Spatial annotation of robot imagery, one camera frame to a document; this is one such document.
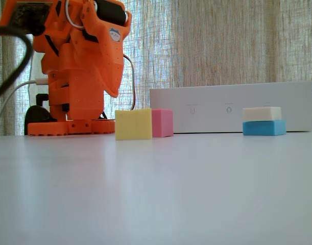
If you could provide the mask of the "orange gripper black motor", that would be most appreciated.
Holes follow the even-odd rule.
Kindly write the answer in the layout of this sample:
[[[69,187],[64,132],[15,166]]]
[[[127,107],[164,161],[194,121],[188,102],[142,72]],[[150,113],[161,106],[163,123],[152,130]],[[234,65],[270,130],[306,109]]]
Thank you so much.
[[[123,42],[131,29],[132,14],[119,1],[66,1],[65,17],[75,68],[71,75],[81,86],[104,86],[117,97],[124,69]],[[102,33],[101,47],[96,36]],[[105,58],[106,82],[103,71]]]

